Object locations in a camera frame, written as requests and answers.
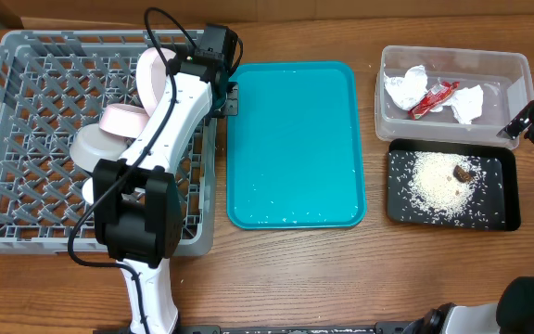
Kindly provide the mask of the red snack wrapper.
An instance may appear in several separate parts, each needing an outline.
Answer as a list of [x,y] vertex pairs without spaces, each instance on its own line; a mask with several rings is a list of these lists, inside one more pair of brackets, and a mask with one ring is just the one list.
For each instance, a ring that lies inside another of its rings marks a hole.
[[459,87],[459,82],[440,82],[435,84],[424,97],[408,111],[412,120],[426,116],[433,108],[447,101]]

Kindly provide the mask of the pile of white rice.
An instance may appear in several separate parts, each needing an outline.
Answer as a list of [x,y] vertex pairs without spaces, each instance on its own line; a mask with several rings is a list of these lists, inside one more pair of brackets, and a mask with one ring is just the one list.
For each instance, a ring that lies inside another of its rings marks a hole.
[[[460,165],[471,183],[453,176]],[[388,154],[388,217],[401,223],[504,230],[502,164],[496,158],[429,151]]]

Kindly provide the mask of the brown food piece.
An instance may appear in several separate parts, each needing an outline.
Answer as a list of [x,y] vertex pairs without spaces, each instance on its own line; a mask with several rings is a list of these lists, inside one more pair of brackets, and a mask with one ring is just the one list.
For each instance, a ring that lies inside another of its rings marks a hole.
[[475,179],[475,173],[467,171],[460,165],[456,165],[453,169],[453,176],[461,183],[471,183]]

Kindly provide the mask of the small pink white bowl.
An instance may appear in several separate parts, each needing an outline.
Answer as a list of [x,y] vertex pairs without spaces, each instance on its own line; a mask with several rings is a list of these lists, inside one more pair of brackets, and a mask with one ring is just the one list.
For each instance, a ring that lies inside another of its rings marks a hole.
[[145,129],[149,115],[140,107],[114,103],[105,107],[99,128],[107,133],[137,138]]

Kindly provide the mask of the white cup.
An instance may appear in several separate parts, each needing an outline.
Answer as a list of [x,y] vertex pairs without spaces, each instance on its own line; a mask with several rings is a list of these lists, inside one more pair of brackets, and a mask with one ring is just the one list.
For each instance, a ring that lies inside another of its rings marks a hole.
[[94,182],[92,178],[88,178],[83,183],[82,196],[87,204],[92,205],[94,203]]

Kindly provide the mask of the teal plastic serving tray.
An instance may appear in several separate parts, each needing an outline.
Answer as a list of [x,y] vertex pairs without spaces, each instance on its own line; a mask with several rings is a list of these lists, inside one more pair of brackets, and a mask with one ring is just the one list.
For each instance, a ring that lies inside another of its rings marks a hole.
[[367,212],[356,83],[340,61],[238,68],[227,214],[242,229],[352,228]]

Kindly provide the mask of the grey plastic dishwasher rack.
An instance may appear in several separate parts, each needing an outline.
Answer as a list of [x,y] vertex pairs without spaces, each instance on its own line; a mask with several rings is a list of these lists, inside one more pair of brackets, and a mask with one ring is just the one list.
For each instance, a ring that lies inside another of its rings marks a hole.
[[0,253],[67,248],[87,174],[70,158],[78,130],[112,103],[138,106],[143,31],[14,31],[0,44]]

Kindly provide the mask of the large white plate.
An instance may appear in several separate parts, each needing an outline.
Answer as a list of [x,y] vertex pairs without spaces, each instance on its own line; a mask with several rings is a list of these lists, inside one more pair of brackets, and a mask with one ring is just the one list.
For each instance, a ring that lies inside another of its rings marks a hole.
[[156,48],[148,48],[136,64],[135,83],[142,107],[151,117],[164,95],[166,66]]

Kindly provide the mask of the grey bowl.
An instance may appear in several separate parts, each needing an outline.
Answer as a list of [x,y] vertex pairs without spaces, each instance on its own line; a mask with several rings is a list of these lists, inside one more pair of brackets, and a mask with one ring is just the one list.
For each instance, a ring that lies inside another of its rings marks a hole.
[[105,132],[92,123],[77,132],[70,146],[70,157],[78,167],[91,173],[100,160],[116,161],[126,149],[124,137]]

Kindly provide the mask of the clear plastic waste bin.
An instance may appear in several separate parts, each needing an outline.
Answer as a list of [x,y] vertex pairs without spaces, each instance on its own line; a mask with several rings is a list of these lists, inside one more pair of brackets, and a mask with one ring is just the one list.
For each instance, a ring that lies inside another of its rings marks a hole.
[[[388,92],[386,81],[426,76],[426,90],[458,82],[460,91],[483,92],[481,113],[469,124],[457,121],[445,106],[414,121]],[[527,58],[519,53],[456,48],[389,45],[382,51],[375,86],[375,133],[384,141],[398,138],[487,145],[515,149],[519,140],[499,137],[501,129],[534,99]]]

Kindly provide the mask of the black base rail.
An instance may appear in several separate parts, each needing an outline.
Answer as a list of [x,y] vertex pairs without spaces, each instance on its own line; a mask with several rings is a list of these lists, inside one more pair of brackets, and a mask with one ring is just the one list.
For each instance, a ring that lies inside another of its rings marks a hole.
[[326,326],[326,327],[254,327],[254,328],[220,328],[218,326],[178,326],[174,334],[401,334],[415,333],[414,327],[420,321],[377,322],[362,326]]

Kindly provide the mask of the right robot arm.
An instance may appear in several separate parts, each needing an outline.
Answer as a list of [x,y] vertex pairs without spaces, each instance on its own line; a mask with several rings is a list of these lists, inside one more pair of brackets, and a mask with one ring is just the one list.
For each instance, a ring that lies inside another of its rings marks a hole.
[[[520,135],[534,145],[534,100],[498,133],[509,139]],[[516,278],[495,304],[443,304],[407,325],[402,333],[534,333],[534,276]]]

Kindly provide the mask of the black rectangular tray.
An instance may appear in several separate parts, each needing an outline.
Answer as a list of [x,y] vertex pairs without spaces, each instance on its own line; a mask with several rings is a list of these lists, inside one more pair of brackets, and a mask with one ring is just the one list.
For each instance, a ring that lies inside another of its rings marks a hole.
[[396,139],[387,185],[394,222],[488,231],[521,225],[515,156],[507,148]]

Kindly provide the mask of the white tissue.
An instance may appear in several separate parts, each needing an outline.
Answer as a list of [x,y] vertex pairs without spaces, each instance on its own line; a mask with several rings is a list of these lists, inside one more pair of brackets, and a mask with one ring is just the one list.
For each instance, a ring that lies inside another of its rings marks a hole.
[[384,86],[397,107],[410,110],[417,105],[428,92],[427,75],[424,65],[413,66],[404,76],[389,77],[384,75]]
[[482,115],[483,89],[476,85],[472,88],[456,90],[453,95],[443,103],[444,107],[450,107],[453,116],[460,124],[471,124],[472,121]]

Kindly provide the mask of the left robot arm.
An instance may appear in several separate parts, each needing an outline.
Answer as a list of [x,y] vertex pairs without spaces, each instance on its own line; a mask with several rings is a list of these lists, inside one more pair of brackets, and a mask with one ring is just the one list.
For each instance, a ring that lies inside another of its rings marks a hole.
[[187,58],[165,61],[165,90],[141,134],[116,161],[101,160],[93,171],[88,213],[107,265],[125,279],[132,333],[172,333],[177,326],[169,260],[184,218],[176,170],[197,126],[229,114],[230,78],[243,53],[237,34],[223,25],[207,25],[192,46]]

